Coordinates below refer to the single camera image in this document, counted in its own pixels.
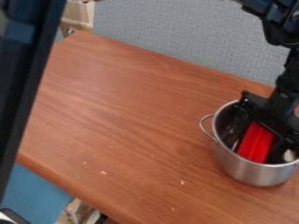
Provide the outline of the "dark blue arm link foreground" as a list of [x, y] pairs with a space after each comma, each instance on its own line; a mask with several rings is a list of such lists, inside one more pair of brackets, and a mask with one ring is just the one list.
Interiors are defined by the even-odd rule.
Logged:
[[0, 200], [67, 0], [0, 0]]

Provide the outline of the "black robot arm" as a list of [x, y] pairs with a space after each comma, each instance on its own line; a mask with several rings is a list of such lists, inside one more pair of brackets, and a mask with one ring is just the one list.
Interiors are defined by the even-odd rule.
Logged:
[[256, 163], [281, 164], [287, 151], [299, 153], [299, 0], [236, 1], [259, 17], [267, 43], [290, 49], [271, 95], [242, 92], [238, 108], [247, 124], [236, 153]]

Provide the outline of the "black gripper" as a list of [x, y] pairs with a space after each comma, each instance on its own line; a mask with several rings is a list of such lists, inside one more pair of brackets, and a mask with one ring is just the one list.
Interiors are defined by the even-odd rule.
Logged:
[[240, 95], [239, 106], [232, 105], [224, 116], [223, 142], [232, 151], [238, 148], [250, 118], [283, 139], [274, 140], [266, 163], [285, 164], [287, 144], [299, 144], [299, 118], [295, 115], [295, 107], [299, 105], [299, 78], [281, 75], [268, 98], [246, 90]]

